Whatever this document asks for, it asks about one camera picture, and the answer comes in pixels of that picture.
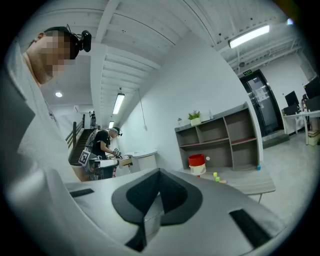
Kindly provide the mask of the flowering plant in cream pot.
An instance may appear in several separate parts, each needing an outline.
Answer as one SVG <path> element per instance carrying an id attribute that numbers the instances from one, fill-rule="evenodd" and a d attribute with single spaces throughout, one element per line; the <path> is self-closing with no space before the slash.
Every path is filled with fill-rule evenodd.
<path id="1" fill-rule="evenodd" d="M 201 123 L 201 113 L 200 111 L 194 110 L 192 113 L 188 114 L 188 119 L 190 120 L 191 126 L 197 126 Z"/>

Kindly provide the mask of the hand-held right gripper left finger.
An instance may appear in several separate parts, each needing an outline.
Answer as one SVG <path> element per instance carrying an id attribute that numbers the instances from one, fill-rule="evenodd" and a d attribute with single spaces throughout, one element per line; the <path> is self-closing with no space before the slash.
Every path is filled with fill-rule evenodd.
<path id="1" fill-rule="evenodd" d="M 149 170 L 117 175 L 115 178 L 67 183 L 66 188 L 70 192 L 91 189 L 92 193 L 74 198 L 81 210 L 112 240 L 127 245 L 132 239 L 134 243 L 130 247 L 141 252 L 157 232 L 158 218 L 161 215 L 161 197 L 158 194 L 151 207 L 143 217 L 142 227 L 144 233 L 140 233 L 139 227 L 124 221 L 116 212 L 112 204 L 112 194 L 120 186 L 127 184 Z"/>

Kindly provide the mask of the black monitor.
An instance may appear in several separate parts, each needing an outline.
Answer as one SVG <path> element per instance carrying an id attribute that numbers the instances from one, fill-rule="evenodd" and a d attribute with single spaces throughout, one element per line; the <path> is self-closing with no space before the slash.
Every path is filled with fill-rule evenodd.
<path id="1" fill-rule="evenodd" d="M 295 91 L 292 91 L 289 94 L 287 94 L 285 96 L 285 100 L 286 100 L 287 105 L 289 107 L 293 106 L 293 105 L 297 105 L 297 106 L 299 105 L 299 101 L 298 101 L 298 98 L 297 98 Z"/>
<path id="2" fill-rule="evenodd" d="M 317 76 L 304 86 L 306 96 L 312 99 L 320 96 L 320 77 Z"/>

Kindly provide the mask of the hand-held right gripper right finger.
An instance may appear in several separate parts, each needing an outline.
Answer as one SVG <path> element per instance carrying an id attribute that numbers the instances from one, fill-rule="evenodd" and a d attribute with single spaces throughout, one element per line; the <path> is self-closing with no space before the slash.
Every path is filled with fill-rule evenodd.
<path id="1" fill-rule="evenodd" d="M 202 203 L 186 222 L 161 226 L 164 204 L 157 196 L 146 215 L 148 256 L 253 255 L 286 228 L 273 212 L 229 184 L 174 174 L 201 191 Z"/>

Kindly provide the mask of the person's grey t-shirt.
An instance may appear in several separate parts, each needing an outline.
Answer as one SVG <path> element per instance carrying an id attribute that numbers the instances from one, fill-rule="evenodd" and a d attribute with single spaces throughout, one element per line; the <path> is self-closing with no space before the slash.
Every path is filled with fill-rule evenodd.
<path id="1" fill-rule="evenodd" d="M 24 61 L 19 43 L 14 40 L 4 59 L 9 84 L 17 89 L 35 116 L 28 126 L 18 153 L 36 161 L 46 171 L 57 171 L 65 183 L 79 182 L 68 161 L 68 146 L 55 117 Z"/>

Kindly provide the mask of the grey wooden shelf unit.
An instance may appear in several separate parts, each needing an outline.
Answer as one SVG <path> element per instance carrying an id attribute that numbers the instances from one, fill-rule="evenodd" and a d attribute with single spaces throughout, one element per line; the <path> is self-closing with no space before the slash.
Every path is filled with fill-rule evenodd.
<path id="1" fill-rule="evenodd" d="M 204 155 L 207 168 L 239 171 L 260 165 L 260 143 L 247 102 L 174 131 L 184 169 L 189 169 L 188 157 L 196 154 Z"/>

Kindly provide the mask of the cream box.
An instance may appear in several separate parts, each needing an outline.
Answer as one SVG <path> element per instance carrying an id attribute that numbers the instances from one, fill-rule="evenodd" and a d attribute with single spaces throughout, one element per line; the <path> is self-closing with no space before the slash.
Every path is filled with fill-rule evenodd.
<path id="1" fill-rule="evenodd" d="M 308 132 L 308 145 L 316 146 L 320 141 L 320 130 Z"/>

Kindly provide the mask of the black glass door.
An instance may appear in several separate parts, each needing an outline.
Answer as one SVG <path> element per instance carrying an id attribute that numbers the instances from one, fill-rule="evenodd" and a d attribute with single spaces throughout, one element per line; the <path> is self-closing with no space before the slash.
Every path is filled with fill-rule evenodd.
<path id="1" fill-rule="evenodd" d="M 276 98 L 260 70 L 240 78 L 258 119 L 261 136 L 265 137 L 284 128 Z"/>

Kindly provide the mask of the white office desk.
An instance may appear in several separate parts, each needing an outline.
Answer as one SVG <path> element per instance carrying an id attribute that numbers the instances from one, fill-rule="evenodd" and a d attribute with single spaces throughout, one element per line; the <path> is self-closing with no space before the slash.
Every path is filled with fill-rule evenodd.
<path id="1" fill-rule="evenodd" d="M 298 121 L 302 118 L 303 125 L 304 125 L 304 134 L 305 134 L 305 144 L 309 145 L 309 136 L 308 136 L 308 125 L 306 118 L 320 118 L 320 110 L 316 111 L 302 111 L 300 113 L 292 114 L 292 115 L 283 115 L 283 120 L 294 120 L 294 132 L 298 134 Z"/>

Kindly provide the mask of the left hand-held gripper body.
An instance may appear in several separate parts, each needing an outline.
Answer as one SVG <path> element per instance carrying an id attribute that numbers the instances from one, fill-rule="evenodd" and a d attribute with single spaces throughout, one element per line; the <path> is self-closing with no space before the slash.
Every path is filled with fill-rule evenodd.
<path id="1" fill-rule="evenodd" d="M 86 150 L 82 151 L 78 163 L 84 168 L 89 181 L 115 178 L 119 166 L 117 159 L 102 159 L 101 156 Z"/>

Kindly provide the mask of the staircase with wooden railing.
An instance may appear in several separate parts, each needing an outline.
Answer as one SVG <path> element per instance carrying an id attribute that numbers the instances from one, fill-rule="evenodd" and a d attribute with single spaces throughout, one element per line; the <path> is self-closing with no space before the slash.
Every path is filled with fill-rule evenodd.
<path id="1" fill-rule="evenodd" d="M 72 130 L 66 137 L 65 141 L 68 146 L 68 161 L 72 166 L 80 166 L 79 159 L 83 150 L 91 151 L 92 140 L 97 132 L 94 128 L 85 128 L 86 115 L 82 115 L 82 119 L 79 123 L 73 122 Z"/>

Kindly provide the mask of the small wooden drawer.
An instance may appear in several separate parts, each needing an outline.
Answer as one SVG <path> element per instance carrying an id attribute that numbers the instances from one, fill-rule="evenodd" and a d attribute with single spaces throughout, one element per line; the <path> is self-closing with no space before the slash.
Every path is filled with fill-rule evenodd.
<path id="1" fill-rule="evenodd" d="M 119 162 L 119 168 L 122 169 L 124 166 L 132 165 L 132 159 L 128 155 L 121 155 L 120 158 L 117 159 Z"/>

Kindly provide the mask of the red and cream bucket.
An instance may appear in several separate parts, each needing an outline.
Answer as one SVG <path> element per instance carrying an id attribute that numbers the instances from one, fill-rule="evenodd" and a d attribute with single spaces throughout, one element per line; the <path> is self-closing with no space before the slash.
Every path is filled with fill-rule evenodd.
<path id="1" fill-rule="evenodd" d="M 188 164 L 192 175 L 201 176 L 206 172 L 205 156 L 203 154 L 189 156 Z"/>

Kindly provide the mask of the person's left forearm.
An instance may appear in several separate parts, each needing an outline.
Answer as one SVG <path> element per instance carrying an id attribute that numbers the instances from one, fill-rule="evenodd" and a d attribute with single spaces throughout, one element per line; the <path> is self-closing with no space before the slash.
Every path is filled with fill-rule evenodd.
<path id="1" fill-rule="evenodd" d="M 89 178 L 88 178 L 87 174 L 85 173 L 85 170 L 82 166 L 71 165 L 71 167 L 81 182 L 87 182 L 89 180 Z"/>

